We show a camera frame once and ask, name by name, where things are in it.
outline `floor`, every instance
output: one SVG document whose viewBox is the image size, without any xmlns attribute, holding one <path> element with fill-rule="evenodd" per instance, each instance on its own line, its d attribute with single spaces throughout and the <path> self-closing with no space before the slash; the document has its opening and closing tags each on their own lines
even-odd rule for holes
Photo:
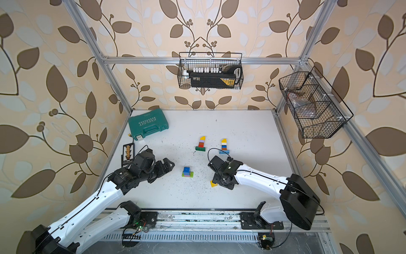
<svg viewBox="0 0 406 254">
<path fill-rule="evenodd" d="M 275 233 L 277 246 L 286 238 L 286 233 Z M 262 250 L 253 243 L 210 243 L 210 242 L 140 242 L 134 247 L 123 247 L 120 242 L 99 241 L 83 254 L 324 254 L 317 236 L 306 233 L 291 233 L 286 242 L 272 250 Z"/>
<path fill-rule="evenodd" d="M 132 116 L 148 111 L 134 111 Z M 209 148 L 221 148 L 227 138 L 230 156 L 252 168 L 278 176 L 290 176 L 290 168 L 271 111 L 164 111 L 169 129 L 135 141 L 135 152 L 144 145 L 153 150 L 155 158 L 167 157 L 175 163 L 172 172 L 152 184 L 141 182 L 124 197 L 111 204 L 132 200 L 141 208 L 164 209 L 244 209 L 256 208 L 272 198 L 249 186 L 236 185 L 234 190 L 210 185 L 214 172 L 207 166 Z M 106 175 L 120 168 L 123 145 L 131 143 L 127 125 L 112 157 Z M 206 136 L 206 152 L 195 150 L 201 136 Z M 219 155 L 211 150 L 209 157 Z M 182 177 L 183 167 L 190 167 L 193 178 Z"/>
</svg>

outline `black cable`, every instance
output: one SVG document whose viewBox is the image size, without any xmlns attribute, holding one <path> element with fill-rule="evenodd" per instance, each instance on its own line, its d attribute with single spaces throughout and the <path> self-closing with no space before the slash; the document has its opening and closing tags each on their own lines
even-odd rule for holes
<svg viewBox="0 0 406 254">
<path fill-rule="evenodd" d="M 274 249 L 274 248 L 277 248 L 277 247 L 280 247 L 282 244 L 284 244 L 285 242 L 286 242 L 286 240 L 287 240 L 287 238 L 289 237 L 289 235 L 290 235 L 290 232 L 292 231 L 292 226 L 293 226 L 293 223 L 292 222 L 290 222 L 291 224 L 290 224 L 290 230 L 289 230 L 289 233 L 287 234 L 287 236 L 286 236 L 286 238 L 285 238 L 285 240 L 281 243 L 281 244 L 279 244 L 278 246 L 275 246 L 275 247 L 271 247 L 271 249 Z"/>
<path fill-rule="evenodd" d="M 42 244 L 50 235 L 52 235 L 53 233 L 55 233 L 55 231 L 57 231 L 58 229 L 59 229 L 59 227 L 57 227 L 54 231 L 52 231 L 52 233 L 50 233 L 49 235 L 47 235 L 47 236 L 39 243 L 39 245 L 35 248 L 35 250 L 32 252 L 32 254 L 34 254 L 34 253 L 37 251 L 38 247 L 41 246 L 41 244 Z"/>
<path fill-rule="evenodd" d="M 209 160 L 209 163 L 211 163 L 211 162 L 210 162 L 210 158 L 209 158 L 209 152 L 210 152 L 211 149 L 216 149 L 216 150 L 219 150 L 219 151 L 222 151 L 222 152 L 223 152 L 223 150 L 220 150 L 220 149 L 218 149 L 218 148 L 210 148 L 210 149 L 207 151 L 207 159 Z M 233 158 L 231 158 L 231 156 L 230 156 L 228 153 L 225 153 L 225 152 L 224 152 L 224 154 L 226 154 L 226 155 L 230 158 L 230 161 L 233 160 Z M 216 170 L 216 174 L 218 174 L 218 175 L 220 176 L 220 174 L 218 173 L 217 168 L 214 167 L 214 169 Z"/>
<path fill-rule="evenodd" d="M 288 185 L 287 183 L 280 182 L 280 181 L 278 181 L 278 180 L 275 180 L 275 179 L 269 178 L 269 177 L 267 177 L 267 176 L 261 175 L 261 174 L 259 174 L 259 173 L 257 173 L 257 172 L 253 172 L 253 171 L 249 171 L 249 170 L 244 170 L 244 169 L 237 170 L 236 172 L 239 172 L 239 171 L 245 171 L 245 172 L 248 172 L 248 173 L 254 173 L 254 174 L 257 174 L 257 175 L 259 175 L 259 176 L 265 177 L 265 178 L 267 178 L 267 179 L 270 179 L 270 180 L 272 180 L 272 181 L 275 181 L 275 182 L 284 184 L 284 185 L 286 185 L 286 186 L 292 187 L 292 188 L 294 188 L 294 189 L 300 191 L 301 193 L 303 193 L 303 194 L 305 194 L 306 196 L 308 196 L 311 200 L 313 200 L 318 206 L 321 207 L 321 209 L 323 210 L 323 213 L 321 213 L 321 214 L 316 214 L 316 215 L 323 215 L 323 214 L 324 214 L 324 208 L 320 205 L 320 203 L 319 203 L 317 200 L 315 200 L 314 198 L 312 198 L 311 196 L 309 196 L 309 195 L 307 195 L 306 193 L 304 193 L 303 191 L 299 190 L 298 188 L 296 188 L 296 187 L 294 187 L 294 186 L 292 186 L 292 185 Z"/>
</svg>

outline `wallpaper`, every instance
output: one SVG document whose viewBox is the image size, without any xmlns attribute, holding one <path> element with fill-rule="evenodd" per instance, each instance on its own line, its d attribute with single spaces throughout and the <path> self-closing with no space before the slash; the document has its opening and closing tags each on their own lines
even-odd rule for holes
<svg viewBox="0 0 406 254">
<path fill-rule="evenodd" d="M 77 0 L 106 56 L 298 57 L 321 0 Z"/>
<path fill-rule="evenodd" d="M 336 7 L 310 57 L 406 186 L 406 2 Z"/>
<path fill-rule="evenodd" d="M 279 116 L 304 179 L 325 209 L 338 250 L 404 253 L 406 220 L 345 131 L 330 139 L 303 139 L 290 110 Z"/>
<path fill-rule="evenodd" d="M 88 197 L 127 114 L 60 1 L 0 1 L 0 24 L 0 243 L 30 253 L 24 231 Z"/>
<path fill-rule="evenodd" d="M 289 65 L 244 65 L 241 89 L 179 88 L 175 65 L 115 65 L 113 72 L 134 109 L 274 109 L 278 79 Z"/>
<path fill-rule="evenodd" d="M 404 1 L 339 0 L 309 58 L 403 183 L 405 9 Z M 345 131 L 303 139 L 287 107 L 280 117 L 342 253 L 403 253 L 406 221 Z"/>
</svg>

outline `wire basket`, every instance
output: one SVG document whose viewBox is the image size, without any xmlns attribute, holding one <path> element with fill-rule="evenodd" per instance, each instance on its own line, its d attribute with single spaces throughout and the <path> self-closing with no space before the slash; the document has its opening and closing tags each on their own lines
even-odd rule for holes
<svg viewBox="0 0 406 254">
<path fill-rule="evenodd" d="M 179 87 L 241 89 L 241 53 L 180 52 Z"/>
<path fill-rule="evenodd" d="M 295 72 L 279 79 L 279 88 L 303 138 L 328 139 L 354 116 L 328 81 L 332 91 L 324 91 L 319 75 L 313 67 L 310 72 Z M 338 108 L 331 99 L 334 96 L 348 112 Z"/>
</svg>

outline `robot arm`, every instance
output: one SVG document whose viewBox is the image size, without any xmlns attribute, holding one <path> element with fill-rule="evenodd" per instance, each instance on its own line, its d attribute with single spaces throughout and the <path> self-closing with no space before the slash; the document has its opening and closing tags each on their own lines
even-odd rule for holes
<svg viewBox="0 0 406 254">
<path fill-rule="evenodd" d="M 263 224 L 261 219 L 268 223 L 289 219 L 296 226 L 310 230 L 320 199 L 300 176 L 270 175 L 231 157 L 223 161 L 215 156 L 208 166 L 215 172 L 213 183 L 230 190 L 234 189 L 235 184 L 248 185 L 280 201 L 277 204 L 262 202 L 258 206 L 256 213 L 261 217 L 257 223 L 259 227 Z"/>
<path fill-rule="evenodd" d="M 39 225 L 32 231 L 35 253 L 80 254 L 108 233 L 140 219 L 141 209 L 133 202 L 121 203 L 109 216 L 89 225 L 106 207 L 142 181 L 153 183 L 172 171 L 175 164 L 167 158 L 155 161 L 151 149 L 139 153 L 128 167 L 108 175 L 100 189 L 49 227 Z"/>
</svg>

